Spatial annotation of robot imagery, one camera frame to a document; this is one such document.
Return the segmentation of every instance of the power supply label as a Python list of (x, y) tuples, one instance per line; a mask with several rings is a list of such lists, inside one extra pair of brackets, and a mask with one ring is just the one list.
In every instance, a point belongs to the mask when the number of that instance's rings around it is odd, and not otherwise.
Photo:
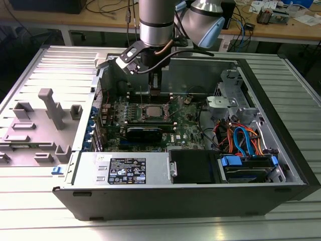
[(111, 158), (109, 184), (146, 184), (146, 158)]

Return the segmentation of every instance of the green circuit board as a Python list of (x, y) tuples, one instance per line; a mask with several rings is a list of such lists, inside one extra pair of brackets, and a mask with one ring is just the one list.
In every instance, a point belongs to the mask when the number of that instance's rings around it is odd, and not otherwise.
[[(107, 143), (105, 152), (167, 152), (172, 149), (204, 149), (204, 140), (197, 126), (197, 103), (184, 103), (186, 96), (173, 96), (173, 100), (168, 104), (141, 104), (129, 103), (124, 97), (115, 100), (108, 115), (105, 118), (104, 128), (107, 132)], [(132, 123), (144, 122), (148, 126), (149, 114), (155, 116), (153, 120), (160, 120), (162, 117), (157, 111), (165, 109), (165, 113), (174, 125), (165, 124), (162, 140), (155, 143), (128, 143), (123, 133), (127, 128), (127, 121)]]

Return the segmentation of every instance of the motherboard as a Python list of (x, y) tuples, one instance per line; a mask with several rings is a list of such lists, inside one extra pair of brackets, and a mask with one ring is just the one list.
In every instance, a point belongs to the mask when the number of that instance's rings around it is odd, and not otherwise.
[(199, 102), (170, 95), (158, 101), (120, 96), (103, 106), (105, 152), (168, 152), (204, 149), (198, 124)]

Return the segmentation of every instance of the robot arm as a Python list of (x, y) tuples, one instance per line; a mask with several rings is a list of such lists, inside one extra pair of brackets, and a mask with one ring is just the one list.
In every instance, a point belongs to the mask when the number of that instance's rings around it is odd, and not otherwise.
[[(172, 47), (187, 46), (188, 37), (199, 47), (210, 48), (223, 28), (221, 0), (196, 0), (186, 8), (184, 3), (179, 2), (139, 0), (140, 41), (127, 48), (116, 60), (127, 73), (148, 73), (151, 96), (160, 93), (162, 68), (169, 65), (172, 56), (180, 52), (198, 52), (213, 56), (199, 50), (179, 50), (171, 53)], [(182, 10), (179, 13), (176, 12), (176, 5), (177, 9)], [(185, 36), (175, 38), (175, 24)], [(141, 63), (149, 70), (139, 70), (140, 64), (136, 59), (138, 54), (141, 54)]]

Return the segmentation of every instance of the chip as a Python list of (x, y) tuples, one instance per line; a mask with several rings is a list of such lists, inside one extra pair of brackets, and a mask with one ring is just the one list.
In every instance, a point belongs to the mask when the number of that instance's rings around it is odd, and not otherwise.
[(162, 116), (162, 109), (159, 106), (147, 106), (146, 114), (150, 117), (160, 117)]

